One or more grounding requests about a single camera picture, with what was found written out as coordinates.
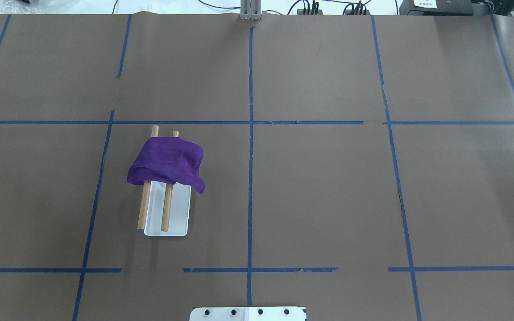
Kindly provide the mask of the black desktop box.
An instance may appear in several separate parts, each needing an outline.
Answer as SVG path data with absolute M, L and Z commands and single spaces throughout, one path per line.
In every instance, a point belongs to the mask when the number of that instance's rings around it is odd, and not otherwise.
M 403 0 L 400 16 L 473 16 L 471 0 Z

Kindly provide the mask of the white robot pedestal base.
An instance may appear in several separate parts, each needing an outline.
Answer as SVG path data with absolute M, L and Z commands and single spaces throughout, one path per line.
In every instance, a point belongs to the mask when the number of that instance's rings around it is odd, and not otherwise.
M 306 321 L 306 308 L 298 306 L 199 307 L 190 321 Z

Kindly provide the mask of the white towel rack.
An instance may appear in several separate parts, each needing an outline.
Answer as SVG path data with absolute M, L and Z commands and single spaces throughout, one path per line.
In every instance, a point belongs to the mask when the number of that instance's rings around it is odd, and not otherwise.
M 151 137 L 160 137 L 159 126 L 152 126 Z M 170 137 L 179 137 L 179 132 L 173 131 Z M 193 187 L 160 181 L 145 181 L 141 186 L 137 227 L 146 236 L 186 236 Z

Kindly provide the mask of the purple towel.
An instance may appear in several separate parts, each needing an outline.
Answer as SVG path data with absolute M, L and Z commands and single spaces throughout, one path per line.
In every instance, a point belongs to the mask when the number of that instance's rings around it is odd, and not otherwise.
M 141 147 L 127 171 L 127 183 L 143 185 L 145 181 L 160 181 L 189 185 L 202 194 L 205 182 L 199 171 L 203 148 L 180 137 L 151 137 Z

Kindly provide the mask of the aluminium frame post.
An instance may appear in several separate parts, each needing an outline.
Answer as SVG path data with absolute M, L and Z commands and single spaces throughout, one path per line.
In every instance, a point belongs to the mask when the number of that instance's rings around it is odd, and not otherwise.
M 241 0 L 240 19 L 242 21 L 257 21 L 262 18 L 261 0 Z

